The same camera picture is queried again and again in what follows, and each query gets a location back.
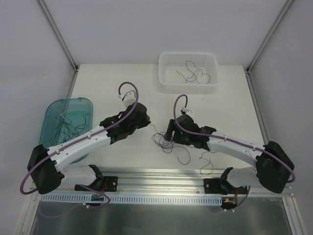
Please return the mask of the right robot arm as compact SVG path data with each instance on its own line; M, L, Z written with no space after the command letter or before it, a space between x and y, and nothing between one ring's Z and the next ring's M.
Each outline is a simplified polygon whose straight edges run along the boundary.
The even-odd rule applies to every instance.
M164 138L177 144L223 153L249 165L244 168L226 168L219 179L209 184L215 193L227 195L234 193L235 189L263 186L280 194L286 184L294 179L293 162L274 141L253 144L228 137L213 127L199 127L187 114L169 121Z

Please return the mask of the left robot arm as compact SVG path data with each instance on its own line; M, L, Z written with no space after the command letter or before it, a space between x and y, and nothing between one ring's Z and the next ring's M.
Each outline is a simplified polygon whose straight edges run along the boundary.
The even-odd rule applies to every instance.
M135 130L150 123L147 108L141 103L134 103L68 142L49 148L42 144L34 147L27 170L36 190L39 194L47 194L57 188L101 191L104 176L96 165L74 167L72 163L100 147L126 139Z

